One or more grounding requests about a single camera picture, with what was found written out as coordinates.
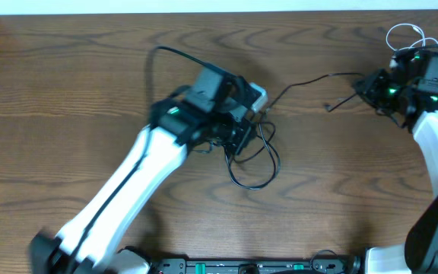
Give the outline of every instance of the wood grain surface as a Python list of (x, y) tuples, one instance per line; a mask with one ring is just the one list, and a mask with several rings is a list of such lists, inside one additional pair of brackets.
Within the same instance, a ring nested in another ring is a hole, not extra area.
[[(386, 67), (386, 31), (401, 22), (438, 39), (438, 11), (0, 17), (0, 272), (28, 272), (33, 236), (56, 233), (126, 156), (145, 123), (144, 57), (154, 45), (241, 74), (272, 98), (326, 73)], [(392, 43), (417, 39), (406, 28)], [(154, 99), (198, 71), (161, 53)], [(192, 154), (122, 245), (152, 256), (297, 258), (402, 243), (432, 199), (424, 159), (412, 135), (359, 99), (326, 113), (353, 80), (294, 88), (270, 112), (283, 170), (266, 189), (234, 186), (221, 150)], [(271, 167), (263, 155), (235, 171), (254, 183)]]

